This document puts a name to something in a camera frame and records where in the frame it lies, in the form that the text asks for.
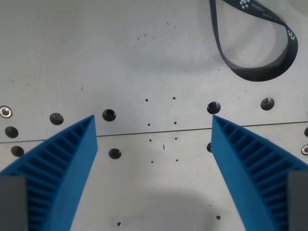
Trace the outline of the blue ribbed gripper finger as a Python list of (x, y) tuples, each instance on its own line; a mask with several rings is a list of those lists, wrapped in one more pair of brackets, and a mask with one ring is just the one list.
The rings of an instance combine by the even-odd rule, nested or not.
[(97, 151), (95, 117), (91, 115), (0, 172), (25, 177), (30, 231), (70, 230)]
[(213, 116), (211, 152), (247, 231), (289, 228), (287, 175), (308, 165), (237, 124)]

